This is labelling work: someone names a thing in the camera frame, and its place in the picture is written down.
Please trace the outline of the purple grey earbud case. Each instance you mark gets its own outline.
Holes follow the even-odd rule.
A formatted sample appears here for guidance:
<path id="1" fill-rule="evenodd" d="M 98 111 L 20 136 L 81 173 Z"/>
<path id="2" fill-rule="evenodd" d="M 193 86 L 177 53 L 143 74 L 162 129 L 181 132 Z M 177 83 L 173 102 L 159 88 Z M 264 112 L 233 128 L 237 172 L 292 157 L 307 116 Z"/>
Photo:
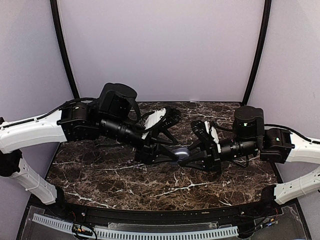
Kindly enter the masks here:
<path id="1" fill-rule="evenodd" d="M 176 156 L 176 162 L 185 161 L 190 157 L 190 150 L 187 147 L 179 147 L 171 152 Z"/>

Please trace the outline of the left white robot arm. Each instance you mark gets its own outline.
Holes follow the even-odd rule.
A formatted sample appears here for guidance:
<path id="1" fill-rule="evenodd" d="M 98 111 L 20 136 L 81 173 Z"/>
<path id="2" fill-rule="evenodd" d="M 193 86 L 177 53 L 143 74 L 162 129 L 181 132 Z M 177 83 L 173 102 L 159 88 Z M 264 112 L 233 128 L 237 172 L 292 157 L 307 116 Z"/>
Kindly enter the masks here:
<path id="1" fill-rule="evenodd" d="M 16 180 L 60 218 L 71 213 L 64 192 L 44 180 L 24 159 L 21 149 L 46 143 L 96 140 L 103 136 L 136 151 L 135 159 L 149 165 L 177 160 L 168 146 L 177 140 L 169 132 L 181 119 L 179 110 L 166 106 L 141 114 L 137 92 L 122 83 L 106 83 L 98 98 L 65 102 L 52 111 L 20 121 L 0 122 L 0 174 Z"/>

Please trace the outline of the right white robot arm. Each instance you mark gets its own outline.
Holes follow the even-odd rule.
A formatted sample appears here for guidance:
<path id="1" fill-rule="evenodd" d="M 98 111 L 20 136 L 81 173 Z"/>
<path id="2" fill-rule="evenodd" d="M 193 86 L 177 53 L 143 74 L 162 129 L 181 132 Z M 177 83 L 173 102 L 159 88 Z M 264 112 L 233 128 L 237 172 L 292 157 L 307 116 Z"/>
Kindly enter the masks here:
<path id="1" fill-rule="evenodd" d="M 264 122 L 264 111 L 241 106 L 234 112 L 230 131 L 234 138 L 219 139 L 214 122 L 196 120 L 191 123 L 198 140 L 188 147 L 173 151 L 177 164 L 204 172 L 222 171 L 222 162 L 259 156 L 268 163 L 320 163 L 320 141 L 277 124 Z"/>

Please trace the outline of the black front rail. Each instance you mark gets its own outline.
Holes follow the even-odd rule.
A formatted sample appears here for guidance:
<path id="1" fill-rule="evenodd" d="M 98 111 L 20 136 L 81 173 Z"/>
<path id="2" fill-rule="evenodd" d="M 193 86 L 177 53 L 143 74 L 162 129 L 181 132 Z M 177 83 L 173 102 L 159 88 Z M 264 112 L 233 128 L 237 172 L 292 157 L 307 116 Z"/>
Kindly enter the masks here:
<path id="1" fill-rule="evenodd" d="M 280 206 L 264 202 L 246 203 L 220 208 L 182 210 L 182 211 L 139 211 L 121 210 L 102 207 L 85 206 L 67 203 L 72 213 L 68 220 L 97 226 L 116 224 L 137 225 L 187 225 L 202 223 L 218 223 L 222 225 L 249 224 L 266 216 L 280 216 Z"/>

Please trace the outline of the right black frame post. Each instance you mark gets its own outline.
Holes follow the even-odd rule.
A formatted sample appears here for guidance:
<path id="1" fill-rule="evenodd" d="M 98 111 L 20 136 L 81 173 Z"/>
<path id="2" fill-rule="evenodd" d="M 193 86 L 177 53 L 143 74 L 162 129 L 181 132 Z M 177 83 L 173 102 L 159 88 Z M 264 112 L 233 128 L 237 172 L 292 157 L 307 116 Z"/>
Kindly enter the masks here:
<path id="1" fill-rule="evenodd" d="M 246 106 L 248 104 L 254 84 L 255 84 L 256 76 L 260 66 L 261 57 L 263 54 L 265 39 L 266 39 L 268 25 L 269 25 L 271 8 L 272 8 L 272 0 L 265 0 L 264 6 L 263 6 L 259 36 L 257 40 L 253 62 L 252 62 L 252 67 L 251 67 L 251 71 L 250 71 L 247 85 L 245 88 L 245 92 L 241 101 L 242 106 Z"/>

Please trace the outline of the black frame post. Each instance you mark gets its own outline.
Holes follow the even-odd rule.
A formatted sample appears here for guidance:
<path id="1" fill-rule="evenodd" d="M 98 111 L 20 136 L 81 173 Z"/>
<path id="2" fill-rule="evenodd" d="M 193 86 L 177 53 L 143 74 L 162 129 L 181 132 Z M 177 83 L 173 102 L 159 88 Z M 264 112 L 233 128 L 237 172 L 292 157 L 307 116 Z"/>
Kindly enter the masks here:
<path id="1" fill-rule="evenodd" d="M 246 106 L 248 104 L 254 84 L 255 84 L 256 76 L 260 66 L 261 57 L 263 54 L 265 39 L 266 39 L 268 25 L 269 25 L 271 8 L 272 8 L 272 0 L 265 0 L 264 6 L 263 6 L 259 36 L 257 40 L 253 62 L 252 62 L 252 67 L 251 67 L 251 71 L 250 71 L 247 85 L 245 88 L 245 92 L 241 101 L 242 106 Z"/>
<path id="2" fill-rule="evenodd" d="M 56 39 L 62 59 L 62 63 L 64 66 L 64 70 L 66 73 L 67 81 L 69 88 L 71 90 L 72 96 L 74 99 L 78 99 L 80 97 L 79 90 L 76 85 L 76 81 L 74 78 L 74 74 L 72 71 L 72 66 L 70 63 L 67 46 L 64 39 L 64 33 L 60 18 L 60 12 L 59 12 L 59 5 L 57 0 L 50 0 L 50 8 L 51 8 L 51 15 L 53 20 L 53 25 L 55 29 Z"/>

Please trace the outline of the left black frame post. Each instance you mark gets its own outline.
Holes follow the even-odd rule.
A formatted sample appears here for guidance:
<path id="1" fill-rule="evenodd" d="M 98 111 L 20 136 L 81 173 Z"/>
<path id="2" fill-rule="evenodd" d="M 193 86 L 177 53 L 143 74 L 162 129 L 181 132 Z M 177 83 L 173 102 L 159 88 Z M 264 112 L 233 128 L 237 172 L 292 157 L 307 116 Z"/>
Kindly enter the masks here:
<path id="1" fill-rule="evenodd" d="M 76 81 L 74 78 L 74 74 L 72 71 L 72 66 L 70 63 L 67 46 L 64 39 L 64 33 L 60 18 L 60 12 L 59 12 L 59 5 L 57 0 L 50 0 L 50 8 L 51 8 L 51 15 L 53 20 L 53 25 L 55 29 L 56 39 L 62 59 L 62 63 L 64 66 L 64 70 L 66 73 L 67 81 L 69 88 L 71 90 L 72 96 L 74 99 L 78 99 L 80 97 L 79 90 L 76 85 Z"/>

